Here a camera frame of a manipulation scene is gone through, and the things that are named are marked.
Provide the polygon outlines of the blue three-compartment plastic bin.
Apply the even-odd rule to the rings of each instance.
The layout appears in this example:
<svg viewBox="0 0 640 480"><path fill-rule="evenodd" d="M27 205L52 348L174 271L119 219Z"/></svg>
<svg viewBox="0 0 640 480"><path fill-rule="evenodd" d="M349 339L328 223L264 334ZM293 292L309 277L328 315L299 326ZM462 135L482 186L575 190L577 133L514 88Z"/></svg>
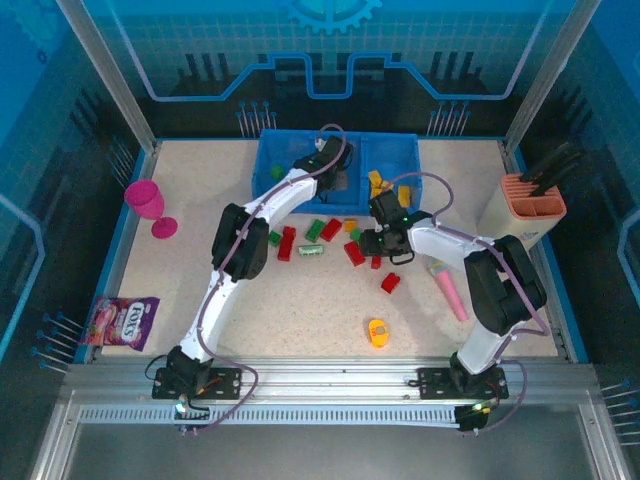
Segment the blue three-compartment plastic bin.
<svg viewBox="0 0 640 480"><path fill-rule="evenodd" d="M251 191L259 197L276 185L270 175L273 166L289 171L295 160L315 151L314 130L265 130L262 132L254 165ZM382 180L421 169L418 139L414 134L348 132L353 146L347 168L346 191L328 192L300 205L297 213L326 216L367 216L371 184L369 172L377 170Z"/></svg>

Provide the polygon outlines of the long red lego brick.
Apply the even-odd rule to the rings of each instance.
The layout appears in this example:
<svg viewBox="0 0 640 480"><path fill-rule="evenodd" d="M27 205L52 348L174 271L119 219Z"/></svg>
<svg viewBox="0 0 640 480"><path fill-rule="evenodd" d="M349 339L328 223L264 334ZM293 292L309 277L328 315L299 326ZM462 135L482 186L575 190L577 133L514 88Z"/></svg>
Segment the long red lego brick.
<svg viewBox="0 0 640 480"><path fill-rule="evenodd" d="M277 259L283 262L289 262L291 259L293 244L296 237L296 229L294 227L285 226L282 232L281 242L279 244Z"/></svg>

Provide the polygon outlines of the pink tube toy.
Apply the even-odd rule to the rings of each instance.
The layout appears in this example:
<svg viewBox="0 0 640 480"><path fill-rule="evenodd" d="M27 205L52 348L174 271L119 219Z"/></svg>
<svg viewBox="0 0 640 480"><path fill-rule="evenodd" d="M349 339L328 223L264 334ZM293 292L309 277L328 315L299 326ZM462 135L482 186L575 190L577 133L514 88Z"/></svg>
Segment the pink tube toy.
<svg viewBox="0 0 640 480"><path fill-rule="evenodd" d="M456 319L459 322L466 322L469 319L469 315L447 266L440 261L436 261L428 267L428 270Z"/></svg>

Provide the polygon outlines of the orange oval toy tag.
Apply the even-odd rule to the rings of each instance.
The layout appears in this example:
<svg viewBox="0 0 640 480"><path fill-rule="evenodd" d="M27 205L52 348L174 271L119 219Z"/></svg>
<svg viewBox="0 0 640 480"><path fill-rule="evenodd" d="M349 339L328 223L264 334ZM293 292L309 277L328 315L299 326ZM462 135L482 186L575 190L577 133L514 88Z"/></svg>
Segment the orange oval toy tag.
<svg viewBox="0 0 640 480"><path fill-rule="evenodd" d="M389 329L387 324L378 318L369 321L367 326L369 340L374 348L384 348L389 341Z"/></svg>

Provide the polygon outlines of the beige knife block pink top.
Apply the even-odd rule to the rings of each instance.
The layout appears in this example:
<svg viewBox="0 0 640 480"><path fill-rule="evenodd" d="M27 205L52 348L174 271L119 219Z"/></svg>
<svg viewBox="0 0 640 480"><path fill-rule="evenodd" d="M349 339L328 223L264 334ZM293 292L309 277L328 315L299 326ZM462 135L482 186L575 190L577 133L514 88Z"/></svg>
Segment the beige knife block pink top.
<svg viewBox="0 0 640 480"><path fill-rule="evenodd" d="M556 186L533 196L536 188L532 182L522 182L519 174L504 175L477 223L478 234L495 239L512 235L530 250L567 213Z"/></svg>

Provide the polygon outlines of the pink plastic goblet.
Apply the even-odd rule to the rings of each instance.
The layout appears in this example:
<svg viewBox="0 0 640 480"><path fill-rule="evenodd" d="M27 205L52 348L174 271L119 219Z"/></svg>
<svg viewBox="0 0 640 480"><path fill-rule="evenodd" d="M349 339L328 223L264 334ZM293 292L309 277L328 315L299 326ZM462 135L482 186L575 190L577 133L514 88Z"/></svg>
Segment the pink plastic goblet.
<svg viewBox="0 0 640 480"><path fill-rule="evenodd" d="M168 239L178 230L174 217L165 215L165 199L153 180L138 180L124 192L125 203L141 218L153 222L151 234L156 239Z"/></svg>

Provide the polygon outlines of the small black controller board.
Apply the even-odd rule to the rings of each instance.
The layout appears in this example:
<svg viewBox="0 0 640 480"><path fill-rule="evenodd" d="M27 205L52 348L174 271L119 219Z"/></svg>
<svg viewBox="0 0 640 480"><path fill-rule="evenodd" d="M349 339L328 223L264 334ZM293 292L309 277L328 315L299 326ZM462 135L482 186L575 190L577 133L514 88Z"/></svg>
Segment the small black controller board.
<svg viewBox="0 0 640 480"><path fill-rule="evenodd" d="M189 399L178 401L173 407L174 425L183 436L197 435L205 427L204 421L208 421L210 415L209 408L197 407Z"/></svg>
<svg viewBox="0 0 640 480"><path fill-rule="evenodd" d="M475 432L486 427L490 414L499 407L496 399L478 401L454 408L455 422L462 433Z"/></svg>

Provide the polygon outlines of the purple Fox's candy bag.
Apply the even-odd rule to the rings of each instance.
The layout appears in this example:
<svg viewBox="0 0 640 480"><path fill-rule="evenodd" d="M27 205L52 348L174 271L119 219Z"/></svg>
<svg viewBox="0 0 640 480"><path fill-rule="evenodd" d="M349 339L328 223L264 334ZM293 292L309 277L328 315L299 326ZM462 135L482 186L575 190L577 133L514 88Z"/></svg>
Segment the purple Fox's candy bag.
<svg viewBox="0 0 640 480"><path fill-rule="evenodd" d="M80 343L128 346L142 352L160 304L156 297L120 298L100 296L91 310Z"/></svg>

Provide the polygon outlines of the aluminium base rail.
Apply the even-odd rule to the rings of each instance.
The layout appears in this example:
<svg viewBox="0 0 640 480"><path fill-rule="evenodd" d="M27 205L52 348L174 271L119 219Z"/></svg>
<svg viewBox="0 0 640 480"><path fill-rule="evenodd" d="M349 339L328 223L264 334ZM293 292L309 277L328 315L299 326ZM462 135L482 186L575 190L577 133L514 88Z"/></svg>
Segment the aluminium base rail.
<svg viewBox="0 0 640 480"><path fill-rule="evenodd" d="M152 382L147 357L104 357L70 366L59 392L77 404L150 402ZM445 367L444 357L254 357L241 392L251 405L401 405L416 404L409 386L420 367ZM556 357L503 361L512 398L523 393L525 405L578 405L601 398L597 376L588 364Z"/></svg>

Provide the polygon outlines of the aluminium frame post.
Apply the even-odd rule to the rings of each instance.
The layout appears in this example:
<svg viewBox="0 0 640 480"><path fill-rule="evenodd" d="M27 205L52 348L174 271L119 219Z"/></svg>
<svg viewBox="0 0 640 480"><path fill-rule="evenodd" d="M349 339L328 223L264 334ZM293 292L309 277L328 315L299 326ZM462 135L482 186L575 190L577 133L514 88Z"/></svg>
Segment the aluminium frame post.
<svg viewBox="0 0 640 480"><path fill-rule="evenodd" d="M519 146L601 2L575 1L504 137L505 153L513 154Z"/></svg>
<svg viewBox="0 0 640 480"><path fill-rule="evenodd" d="M146 154L155 153L156 137L84 3L82 0L55 2L141 148Z"/></svg>

